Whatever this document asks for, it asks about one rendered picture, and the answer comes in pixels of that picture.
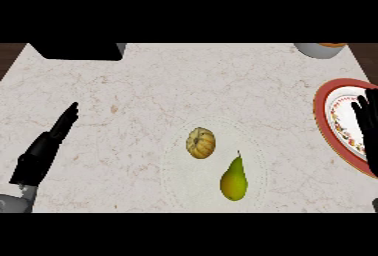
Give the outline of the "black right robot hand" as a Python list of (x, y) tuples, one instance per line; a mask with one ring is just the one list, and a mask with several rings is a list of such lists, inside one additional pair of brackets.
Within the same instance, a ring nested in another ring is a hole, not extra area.
[(370, 172), (378, 177), (378, 89), (366, 89), (351, 103), (363, 135), (364, 153)]

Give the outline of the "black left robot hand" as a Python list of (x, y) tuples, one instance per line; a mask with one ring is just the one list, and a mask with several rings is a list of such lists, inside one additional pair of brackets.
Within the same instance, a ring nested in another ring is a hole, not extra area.
[(61, 113), (51, 129), (42, 132), (17, 158), (10, 184), (38, 186), (45, 177), (58, 146), (78, 119), (78, 103)]

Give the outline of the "red-rimmed floral plate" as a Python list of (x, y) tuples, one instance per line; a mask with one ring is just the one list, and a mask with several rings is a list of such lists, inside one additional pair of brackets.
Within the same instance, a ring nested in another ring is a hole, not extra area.
[(321, 137), (342, 160), (369, 177), (378, 179), (378, 121), (360, 130), (351, 107), (358, 96), (378, 86), (351, 78), (327, 81), (312, 98), (312, 115)]

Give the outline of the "tan round squash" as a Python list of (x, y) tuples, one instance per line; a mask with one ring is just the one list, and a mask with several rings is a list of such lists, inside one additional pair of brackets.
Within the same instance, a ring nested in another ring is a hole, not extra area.
[(196, 159), (205, 159), (212, 154), (215, 150), (215, 136), (208, 129), (196, 127), (188, 133), (185, 150)]

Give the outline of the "round white placemat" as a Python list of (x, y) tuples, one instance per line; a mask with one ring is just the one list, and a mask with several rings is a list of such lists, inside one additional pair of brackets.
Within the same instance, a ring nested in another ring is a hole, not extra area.
[[(215, 137), (215, 149), (205, 159), (185, 150), (188, 133), (206, 128)], [(219, 190), (219, 179), (233, 159), (240, 156), (247, 181), (244, 196), (230, 201)], [(221, 116), (182, 124), (166, 140), (160, 156), (160, 180), (169, 209), (178, 212), (258, 212), (267, 192), (264, 153), (244, 126)]]

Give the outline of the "grey bowl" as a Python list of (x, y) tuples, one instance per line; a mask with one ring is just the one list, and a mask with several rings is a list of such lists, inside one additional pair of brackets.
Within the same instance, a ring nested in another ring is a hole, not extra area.
[(330, 59), (345, 47), (345, 43), (295, 43), (298, 51), (315, 59)]

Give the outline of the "green pear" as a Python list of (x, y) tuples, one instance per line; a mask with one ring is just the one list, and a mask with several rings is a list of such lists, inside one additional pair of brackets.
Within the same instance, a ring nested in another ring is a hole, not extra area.
[(247, 180), (243, 171), (242, 156), (233, 159), (219, 179), (219, 191), (230, 201), (239, 201), (244, 197)]

